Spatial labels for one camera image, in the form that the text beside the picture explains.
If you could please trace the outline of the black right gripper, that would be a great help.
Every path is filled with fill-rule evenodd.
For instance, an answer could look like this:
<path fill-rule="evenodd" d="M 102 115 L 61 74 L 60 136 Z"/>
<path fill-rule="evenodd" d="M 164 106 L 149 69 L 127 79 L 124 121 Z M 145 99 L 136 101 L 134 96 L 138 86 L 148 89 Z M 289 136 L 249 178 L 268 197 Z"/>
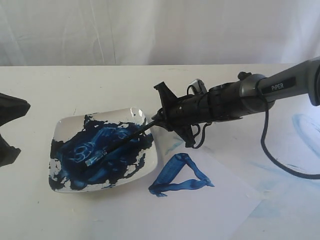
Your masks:
<path fill-rule="evenodd" d="M 178 98 L 164 82 L 153 88 L 159 93 L 166 124 L 180 136 L 186 148 L 193 148 L 196 141 L 191 125 L 213 121 L 209 94 L 189 94 Z"/>

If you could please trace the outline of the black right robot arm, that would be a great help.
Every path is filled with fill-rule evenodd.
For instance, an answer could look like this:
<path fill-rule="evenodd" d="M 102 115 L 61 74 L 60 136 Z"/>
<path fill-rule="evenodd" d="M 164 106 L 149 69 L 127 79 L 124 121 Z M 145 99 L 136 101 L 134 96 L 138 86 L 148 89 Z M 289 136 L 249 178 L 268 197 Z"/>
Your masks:
<path fill-rule="evenodd" d="M 244 116 L 265 112 L 276 100 L 307 94 L 313 106 L 320 104 L 320 59 L 300 64 L 266 77 L 240 72 L 238 81 L 206 89 L 200 79 L 188 87 L 187 95 L 177 97 L 164 82 L 154 87 L 161 108 L 152 117 L 156 125 L 175 132 L 187 148 L 197 149 L 192 126 L 239 120 Z"/>

